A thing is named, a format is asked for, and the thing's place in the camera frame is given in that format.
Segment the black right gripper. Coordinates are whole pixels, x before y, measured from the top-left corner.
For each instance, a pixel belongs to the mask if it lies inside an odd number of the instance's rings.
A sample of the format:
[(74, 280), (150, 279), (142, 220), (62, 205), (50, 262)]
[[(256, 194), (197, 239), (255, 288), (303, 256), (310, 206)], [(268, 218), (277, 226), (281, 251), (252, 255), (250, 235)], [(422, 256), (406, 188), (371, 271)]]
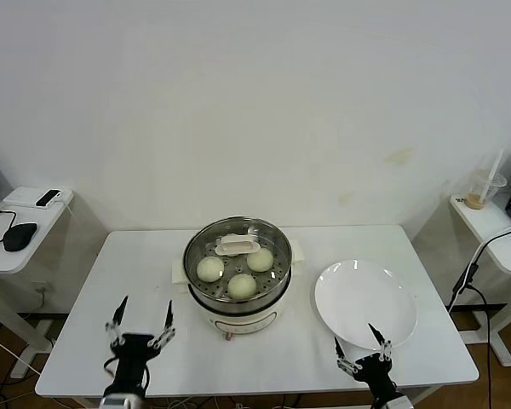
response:
[(388, 375), (392, 368), (392, 344), (371, 323), (368, 326), (380, 346), (379, 353), (365, 356), (353, 363), (347, 359), (335, 337), (337, 366), (356, 381), (366, 383), (374, 401), (391, 401), (399, 397), (397, 387)]

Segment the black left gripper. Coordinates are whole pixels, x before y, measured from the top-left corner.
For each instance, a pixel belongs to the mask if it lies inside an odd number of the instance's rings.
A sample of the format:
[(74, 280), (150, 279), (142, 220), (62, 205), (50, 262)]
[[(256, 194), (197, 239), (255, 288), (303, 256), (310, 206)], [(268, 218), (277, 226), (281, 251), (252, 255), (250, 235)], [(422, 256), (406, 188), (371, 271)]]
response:
[(112, 320), (106, 322), (105, 331), (118, 365), (113, 382), (127, 386), (148, 386), (150, 372), (147, 362), (159, 355), (175, 336), (172, 301), (169, 301), (164, 328), (158, 336), (149, 334), (122, 334), (120, 326), (129, 297), (125, 296), (115, 310)]

